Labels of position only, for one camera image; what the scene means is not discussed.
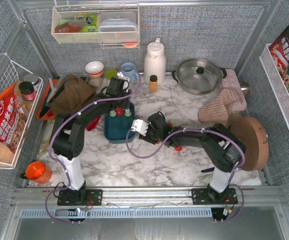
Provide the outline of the green coffee capsule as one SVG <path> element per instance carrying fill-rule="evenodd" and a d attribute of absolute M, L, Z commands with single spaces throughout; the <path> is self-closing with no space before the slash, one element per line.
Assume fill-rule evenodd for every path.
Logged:
<path fill-rule="evenodd" d="M 130 109 L 125 109 L 124 115 L 125 115 L 126 117 L 130 117 L 130 116 L 132 115 Z"/>
<path fill-rule="evenodd" d="M 117 113 L 116 113 L 115 110 L 112 110 L 112 111 L 109 112 L 109 115 L 110 115 L 111 117 L 115 117 L 115 116 L 117 115 Z"/>

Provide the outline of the teal storage basket tray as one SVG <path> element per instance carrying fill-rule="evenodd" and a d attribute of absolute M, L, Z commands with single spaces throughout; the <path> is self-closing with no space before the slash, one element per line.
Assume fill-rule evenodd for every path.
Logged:
<path fill-rule="evenodd" d="M 129 105 L 131 116 L 122 115 L 110 116 L 108 113 L 104 115 L 104 137 L 111 144 L 125 144 L 126 136 L 135 120 L 135 106 L 131 102 Z"/>

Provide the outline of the red cloth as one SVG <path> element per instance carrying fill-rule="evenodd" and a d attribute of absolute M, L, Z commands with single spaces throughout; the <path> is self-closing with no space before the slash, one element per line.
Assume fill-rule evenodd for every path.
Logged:
<path fill-rule="evenodd" d="M 97 117 L 95 120 L 93 120 L 85 129 L 87 131 L 91 131 L 93 129 L 95 129 L 98 125 L 98 122 L 100 121 L 101 116 Z"/>

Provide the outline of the brown cloth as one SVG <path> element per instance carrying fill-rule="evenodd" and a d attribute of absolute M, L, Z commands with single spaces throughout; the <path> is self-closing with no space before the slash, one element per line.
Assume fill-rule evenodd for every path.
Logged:
<path fill-rule="evenodd" d="M 85 80 L 72 74 L 66 75 L 64 89 L 50 104 L 52 113 L 73 114 L 92 101 L 96 90 Z"/>

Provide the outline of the pink striped towel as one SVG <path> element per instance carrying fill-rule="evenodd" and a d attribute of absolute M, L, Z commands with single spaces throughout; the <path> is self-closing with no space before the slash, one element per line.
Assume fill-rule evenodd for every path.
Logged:
<path fill-rule="evenodd" d="M 215 99 L 198 111 L 198 120 L 201 123 L 221 123 L 226 125 L 234 103 L 241 101 L 242 98 L 236 90 L 225 88 Z"/>

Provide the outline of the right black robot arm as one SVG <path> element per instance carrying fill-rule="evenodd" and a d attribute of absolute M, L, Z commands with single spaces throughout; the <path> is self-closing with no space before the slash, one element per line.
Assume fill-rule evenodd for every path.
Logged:
<path fill-rule="evenodd" d="M 207 128 L 185 128 L 172 126 L 164 115 L 158 111 L 147 121 L 135 119 L 127 134 L 138 133 L 139 139 L 156 145 L 158 149 L 150 155 L 139 156 L 127 147 L 136 158 L 153 157 L 163 147 L 198 147 L 204 149 L 214 165 L 213 176 L 208 184 L 208 191 L 213 195 L 223 195 L 229 187 L 234 172 L 246 161 L 245 145 L 221 123 Z"/>

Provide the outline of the right arm mounting base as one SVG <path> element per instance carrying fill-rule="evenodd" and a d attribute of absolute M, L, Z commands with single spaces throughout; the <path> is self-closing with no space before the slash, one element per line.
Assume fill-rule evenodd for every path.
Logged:
<path fill-rule="evenodd" d="M 207 187 L 192 188 L 188 193 L 194 205 L 235 205 L 238 203 L 236 190 L 232 187 L 228 187 L 222 193 Z"/>

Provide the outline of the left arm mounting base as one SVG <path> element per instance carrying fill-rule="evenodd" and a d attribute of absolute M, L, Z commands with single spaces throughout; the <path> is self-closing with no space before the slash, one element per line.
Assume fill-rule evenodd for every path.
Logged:
<path fill-rule="evenodd" d="M 57 196 L 58 206 L 100 206 L 102 189 L 60 190 Z"/>

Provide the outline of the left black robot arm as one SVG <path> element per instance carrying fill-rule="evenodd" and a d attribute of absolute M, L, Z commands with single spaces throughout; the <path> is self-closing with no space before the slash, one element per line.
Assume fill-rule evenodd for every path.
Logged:
<path fill-rule="evenodd" d="M 80 191 L 85 184 L 79 156 L 84 149 L 86 127 L 116 108 L 127 109 L 132 95 L 129 86 L 130 81 L 126 77 L 113 77 L 109 85 L 94 95 L 87 105 L 73 113 L 62 112 L 56 116 L 48 154 L 61 164 L 66 189 Z"/>

